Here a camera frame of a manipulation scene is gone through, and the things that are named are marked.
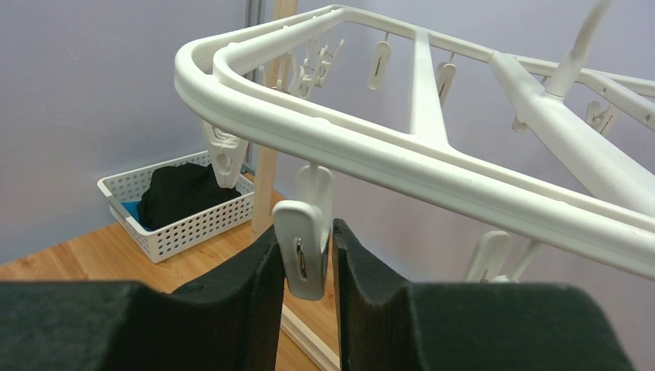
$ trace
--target perforated basket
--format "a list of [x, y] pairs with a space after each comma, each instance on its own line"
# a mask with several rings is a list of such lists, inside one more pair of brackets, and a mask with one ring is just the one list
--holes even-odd
[[152, 172], [155, 169], [188, 162], [207, 166], [211, 161], [207, 151], [204, 151], [108, 176], [98, 181], [98, 188], [107, 197], [111, 213], [153, 263], [159, 263], [245, 223], [253, 215], [254, 186], [250, 180], [241, 175], [235, 188], [242, 196], [158, 230], [145, 230], [121, 203], [141, 199], [141, 195], [150, 187]]

